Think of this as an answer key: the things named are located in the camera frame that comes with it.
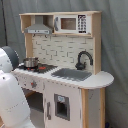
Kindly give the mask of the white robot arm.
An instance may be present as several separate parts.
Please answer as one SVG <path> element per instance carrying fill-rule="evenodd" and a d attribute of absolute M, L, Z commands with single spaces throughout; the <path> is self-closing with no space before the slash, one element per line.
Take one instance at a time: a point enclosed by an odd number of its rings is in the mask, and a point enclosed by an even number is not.
<path fill-rule="evenodd" d="M 0 48 L 0 128 L 35 128 L 30 108 L 21 86 L 11 74 L 19 65 L 19 57 L 9 46 Z"/>

